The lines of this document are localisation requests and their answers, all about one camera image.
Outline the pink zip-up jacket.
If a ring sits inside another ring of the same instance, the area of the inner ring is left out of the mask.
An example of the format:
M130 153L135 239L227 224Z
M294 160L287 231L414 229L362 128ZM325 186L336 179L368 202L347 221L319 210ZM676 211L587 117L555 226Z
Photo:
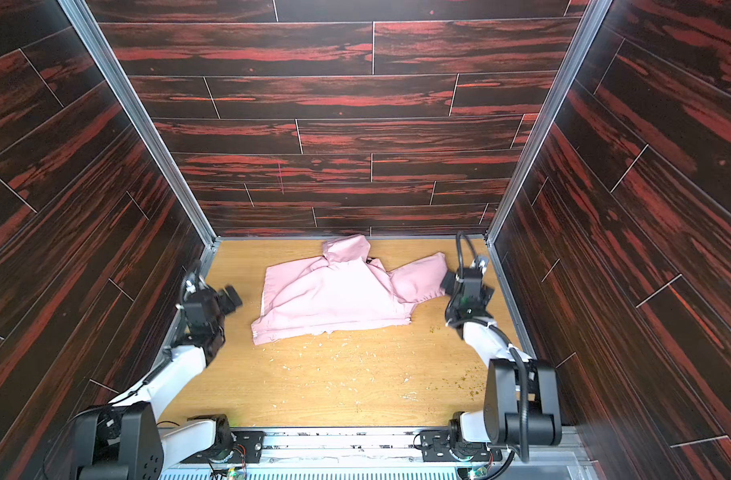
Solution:
M369 252L354 235L325 242L319 257L269 267L253 342L409 325L419 304L445 296L445 254L389 271Z

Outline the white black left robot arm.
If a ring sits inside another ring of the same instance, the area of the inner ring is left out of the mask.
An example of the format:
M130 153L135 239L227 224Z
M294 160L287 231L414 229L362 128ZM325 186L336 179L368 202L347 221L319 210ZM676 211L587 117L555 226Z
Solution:
M110 403L75 418L72 479L158 479L192 456L229 457L235 439L224 414L194 417L161 430L172 401L202 374L226 344L226 317L243 305L233 286L185 282L179 310L186 332L162 364Z

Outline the aluminium frame rail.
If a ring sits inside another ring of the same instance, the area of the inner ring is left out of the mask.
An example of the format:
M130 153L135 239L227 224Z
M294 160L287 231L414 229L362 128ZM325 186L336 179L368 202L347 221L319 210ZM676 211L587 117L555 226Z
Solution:
M213 258L214 254L211 250L218 242L218 236L209 220L207 220L203 209L199 206L193 191L189 188L153 120L145 110L112 46L95 20L89 5L85 1L59 0L59 6L75 32L77 32L119 104L123 107L125 114L129 117L131 124L143 144L145 144L163 178L168 182L179 204L183 207L191 226L193 226L203 245L201 252L208 259Z
M495 242L501 236L503 226L505 226L505 222L511 216L515 202L517 202L519 194L523 191L527 176L529 176L529 172L531 172L535 165L539 150L541 150L541 146L543 146L543 142L545 142L545 138L547 138L547 134L549 134L549 130L555 118L557 118L563 102L565 102L569 88L573 85L579 70L581 70L581 66L583 66L587 52L589 52L593 40L597 37L597 32L601 29L601 24L603 24L603 20L605 20L611 4L613 4L611 0L595 0L587 4L585 13L581 16L581 20L579 20L579 25L577 26L573 40L571 40L571 44L567 48L565 58L563 58L563 62L561 62L561 66L557 70L553 86L551 86L551 90L549 90L549 94L545 98L545 103L537 116L537 120L535 120L535 125L533 126L533 130L531 130L531 134L529 134L529 139L525 142L525 147L521 152L521 156L519 156L517 167L515 168L515 172L513 172L513 178L511 178L507 190L505 190L505 196L503 196L499 211L495 214L493 223L489 226L487 234L485 234L485 245L487 245L487 250L489 250L491 262L493 262L493 269L497 273L499 290L503 293L505 305L507 305L511 320L513 320L513 328L515 328L517 340L521 344L521 350L533 357L537 357L537 352L533 348L533 342L531 342L529 332L527 332L527 325L523 322L519 305L517 305L517 300L515 300L513 291L511 291L509 279L505 275L503 255L497 252Z

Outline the aluminium frame rail right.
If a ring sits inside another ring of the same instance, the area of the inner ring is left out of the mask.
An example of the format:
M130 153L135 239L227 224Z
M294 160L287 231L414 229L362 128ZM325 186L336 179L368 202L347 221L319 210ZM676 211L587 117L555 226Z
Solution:
M605 20L611 4L613 4L611 0L595 0L587 4L585 13L581 16L581 20L579 20L579 25L577 26L573 40L571 40L571 44L567 48L565 58L563 58L563 62L561 62L561 66L557 70L553 86L551 86L551 90L549 90L549 94L545 98L545 103L537 116L537 120L535 120L535 125L533 126L533 130L531 130L531 134L529 134L529 139L525 142L525 147L521 152L521 156L519 156L517 167L515 168L515 172L513 172L513 178L511 178L507 190L505 190L505 196L503 196L499 211L495 214L493 223L489 226L487 234L485 234L485 245L487 245L487 250L489 250L491 262L493 262L493 269L497 273L499 290L503 293L505 305L507 305L511 320L513 320L513 328L515 328L517 340L521 344L521 350L533 357L537 357L537 352L533 348L533 342L531 342L529 332L527 332L527 325L523 322L519 305L517 305L517 300L515 300L513 291L511 291L509 279L505 275L503 255L497 252L495 242L501 236L503 226L505 226L505 222L511 216L515 202L517 202L519 194L523 191L527 176L529 176L529 172L531 172L535 165L539 150L541 150L541 146L543 146L543 142L545 142L545 138L547 138L547 134L549 134L549 130L555 118L557 118L563 102L565 102L569 88L573 85L579 70L581 70L581 66L583 66L587 52L589 52L593 40L597 37L597 32L601 29L601 24L603 24L603 20Z

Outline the aluminium frame rail left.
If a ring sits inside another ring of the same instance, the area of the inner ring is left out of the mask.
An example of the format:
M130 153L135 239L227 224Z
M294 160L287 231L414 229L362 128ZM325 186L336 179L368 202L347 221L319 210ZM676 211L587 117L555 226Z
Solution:
M218 236L209 220L207 220L203 209L199 206L193 191L189 188L153 120L145 110L112 46L95 20L89 5L85 1L59 0L59 6L75 32L77 32L119 104L123 107L125 114L129 117L131 124L143 144L145 144L163 178L168 182L179 204L183 207L191 226L193 226L203 245L201 252L208 259L213 258L214 254L211 250L218 242Z

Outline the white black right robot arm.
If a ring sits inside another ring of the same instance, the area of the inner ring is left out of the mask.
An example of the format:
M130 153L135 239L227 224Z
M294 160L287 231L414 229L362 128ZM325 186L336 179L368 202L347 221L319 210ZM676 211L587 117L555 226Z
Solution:
M449 452L471 457L485 447L507 447L509 458L517 456L527 463L533 446L559 445L561 407L555 368L521 351L487 313L493 288L485 285L481 270L449 271L441 288L449 295L445 324L487 368L481 410L457 412L449 420Z

